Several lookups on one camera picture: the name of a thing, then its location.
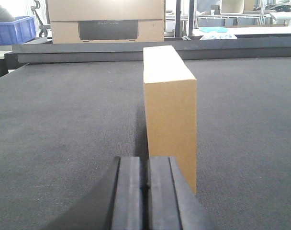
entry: metal frame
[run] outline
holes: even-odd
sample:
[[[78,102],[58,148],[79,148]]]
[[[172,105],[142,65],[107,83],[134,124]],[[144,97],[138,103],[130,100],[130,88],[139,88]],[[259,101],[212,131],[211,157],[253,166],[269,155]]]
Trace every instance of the metal frame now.
[[[266,14],[222,14],[222,15],[199,15],[196,16],[196,28],[199,27],[200,19],[234,19],[239,18],[259,18],[259,21],[266,18]]]
[[[176,0],[175,37],[181,37],[180,35],[180,4],[181,4],[181,0]]]
[[[190,0],[189,1],[189,28],[188,28],[188,36],[192,36],[192,30],[194,28],[195,2],[196,2],[196,0]]]
[[[17,45],[5,57],[16,55],[19,63],[142,61],[143,48],[149,46],[173,46],[183,60],[291,57],[291,37],[207,41],[189,38],[191,40],[147,43]]]

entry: plastic bag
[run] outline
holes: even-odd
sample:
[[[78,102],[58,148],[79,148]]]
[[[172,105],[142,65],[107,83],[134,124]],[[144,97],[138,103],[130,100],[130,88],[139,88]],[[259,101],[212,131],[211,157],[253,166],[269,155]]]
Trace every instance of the plastic bag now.
[[[214,39],[237,39],[237,37],[230,33],[218,33],[216,31],[211,31],[201,37],[200,40],[214,40]]]

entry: table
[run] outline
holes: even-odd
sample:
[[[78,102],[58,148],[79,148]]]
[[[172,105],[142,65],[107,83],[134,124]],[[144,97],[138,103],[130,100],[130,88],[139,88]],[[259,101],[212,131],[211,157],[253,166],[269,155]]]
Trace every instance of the table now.
[[[227,32],[233,35],[291,35],[291,26],[271,27],[231,27]],[[203,36],[206,33],[199,29],[193,29],[194,36]]]
[[[291,57],[185,61],[198,80],[198,197],[221,230],[291,230]],[[0,230],[39,229],[115,155],[144,156],[143,63],[0,78]]]
[[[10,51],[0,51],[0,77],[8,74],[8,68],[6,65],[4,54],[9,53]]]

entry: cardboard box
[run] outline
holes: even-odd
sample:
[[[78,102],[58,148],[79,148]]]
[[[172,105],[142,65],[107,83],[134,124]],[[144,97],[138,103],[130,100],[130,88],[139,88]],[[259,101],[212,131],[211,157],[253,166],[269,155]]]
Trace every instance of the cardboard box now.
[[[163,0],[49,0],[53,43],[162,42]]]
[[[163,20],[138,20],[137,26],[126,27],[128,31],[126,39],[115,39],[118,32],[115,29],[107,31],[106,40],[92,40],[100,39],[103,32],[95,31],[95,34],[80,34],[79,22],[51,22],[52,37],[54,44],[61,43],[107,43],[107,42],[163,42],[164,41],[164,22]]]
[[[163,0],[48,0],[50,21],[164,19]]]
[[[221,14],[242,14],[245,7],[245,0],[221,0]]]
[[[245,11],[253,11],[255,0],[245,0]]]
[[[193,192],[197,165],[197,81],[172,46],[144,48],[150,157],[175,156]]]

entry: metal rod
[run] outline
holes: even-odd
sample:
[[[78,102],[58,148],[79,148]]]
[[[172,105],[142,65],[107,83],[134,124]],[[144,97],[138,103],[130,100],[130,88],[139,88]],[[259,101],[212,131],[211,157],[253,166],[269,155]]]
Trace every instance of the metal rod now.
[[[189,28],[188,36],[192,36],[193,21],[194,21],[194,0],[189,1]]]
[[[181,0],[176,0],[175,37],[180,37],[180,3]]]

